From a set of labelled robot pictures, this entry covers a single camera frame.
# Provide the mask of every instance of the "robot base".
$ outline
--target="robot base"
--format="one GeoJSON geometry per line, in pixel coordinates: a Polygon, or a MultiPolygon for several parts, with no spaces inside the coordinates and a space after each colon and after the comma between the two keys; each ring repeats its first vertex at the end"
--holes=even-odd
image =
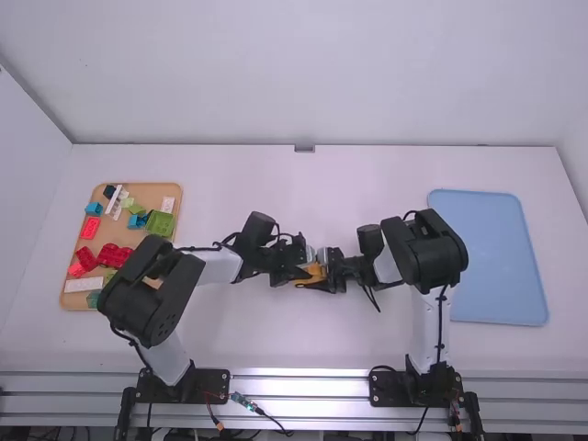
{"type": "Polygon", "coordinates": [[[230,379],[231,373],[227,369],[196,369],[191,364],[181,381],[170,387],[150,369],[144,368],[137,380],[135,402],[226,404],[230,379]]]}
{"type": "MultiPolygon", "coordinates": [[[[373,372],[369,378],[369,403],[373,407],[449,407],[449,398],[442,396],[417,399],[411,397],[408,385],[411,384],[410,376],[405,371],[379,370],[373,372]]],[[[463,400],[464,391],[461,376],[456,372],[453,386],[459,404],[463,400]]]]}

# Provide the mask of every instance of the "blue mat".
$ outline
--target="blue mat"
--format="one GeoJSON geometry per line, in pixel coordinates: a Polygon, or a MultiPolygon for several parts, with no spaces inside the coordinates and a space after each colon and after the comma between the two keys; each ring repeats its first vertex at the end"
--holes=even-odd
{"type": "Polygon", "coordinates": [[[548,307],[520,201],[507,193],[434,190],[435,209],[466,244],[469,267],[451,320],[542,326],[548,307]]]}

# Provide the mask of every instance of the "red lego brick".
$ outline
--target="red lego brick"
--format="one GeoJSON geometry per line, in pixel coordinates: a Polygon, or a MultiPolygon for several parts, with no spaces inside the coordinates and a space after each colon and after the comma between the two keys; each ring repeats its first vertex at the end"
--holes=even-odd
{"type": "Polygon", "coordinates": [[[116,253],[118,250],[119,248],[113,243],[105,244],[100,250],[100,253],[98,253],[98,258],[96,259],[98,264],[115,267],[114,264],[116,263],[116,253]]]}
{"type": "Polygon", "coordinates": [[[84,269],[82,264],[76,262],[67,269],[67,272],[70,274],[70,276],[79,278],[83,276],[87,271],[84,269]]]}
{"type": "Polygon", "coordinates": [[[75,255],[80,259],[80,265],[86,272],[90,272],[98,266],[96,258],[87,246],[83,246],[77,250],[75,255]]]}
{"type": "Polygon", "coordinates": [[[88,218],[88,220],[85,222],[84,228],[82,229],[82,234],[80,234],[80,237],[82,239],[94,239],[99,225],[100,218],[88,218]]]}
{"type": "Polygon", "coordinates": [[[130,254],[133,252],[132,248],[127,246],[119,248],[113,256],[113,266],[116,269],[121,269],[122,266],[125,264],[127,259],[129,258],[130,254]]]}

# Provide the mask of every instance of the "cork board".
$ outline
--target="cork board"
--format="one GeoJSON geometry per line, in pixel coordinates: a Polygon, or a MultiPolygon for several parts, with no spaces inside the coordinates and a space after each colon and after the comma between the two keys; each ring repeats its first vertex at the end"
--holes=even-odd
{"type": "MultiPolygon", "coordinates": [[[[116,186],[122,184],[125,190],[129,192],[129,198],[134,198],[135,203],[142,205],[147,211],[151,209],[160,209],[164,197],[175,198],[174,207],[172,214],[175,218],[174,231],[168,239],[173,240],[175,232],[177,231],[177,217],[180,210],[180,204],[182,201],[182,188],[180,185],[175,183],[109,183],[116,186]]],[[[127,209],[122,209],[118,220],[113,220],[110,216],[104,214],[109,200],[102,194],[107,184],[101,184],[94,188],[88,204],[91,202],[99,202],[103,207],[103,213],[99,217],[100,224],[96,231],[96,235],[92,239],[82,239],[80,234],[88,218],[90,216],[85,215],[84,221],[80,225],[80,233],[78,234],[78,240],[75,244],[75,248],[72,250],[72,259],[68,265],[71,266],[78,262],[78,258],[75,252],[87,246],[94,257],[97,257],[100,250],[106,243],[114,243],[118,247],[129,247],[135,249],[142,239],[149,234],[144,228],[139,230],[131,230],[127,227],[129,223],[130,213],[127,209]]],[[[92,290],[78,291],[78,292],[64,292],[65,284],[68,280],[84,280],[89,277],[104,277],[104,283],[106,283],[106,276],[112,272],[113,268],[106,268],[98,266],[90,272],[83,274],[81,277],[76,278],[71,276],[69,273],[65,274],[65,280],[62,285],[62,292],[60,295],[60,304],[63,309],[71,311],[95,311],[88,307],[86,297],[92,290]]]]}

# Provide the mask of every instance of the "white wall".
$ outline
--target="white wall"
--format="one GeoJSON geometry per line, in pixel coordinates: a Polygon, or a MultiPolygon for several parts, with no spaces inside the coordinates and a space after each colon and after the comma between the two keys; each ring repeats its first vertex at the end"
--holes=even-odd
{"type": "Polygon", "coordinates": [[[588,219],[588,111],[570,124],[558,146],[576,198],[588,219]]]}
{"type": "Polygon", "coordinates": [[[77,141],[546,143],[588,106],[584,0],[0,3],[77,141]]]}
{"type": "Polygon", "coordinates": [[[0,329],[71,148],[0,66],[0,329]]]}

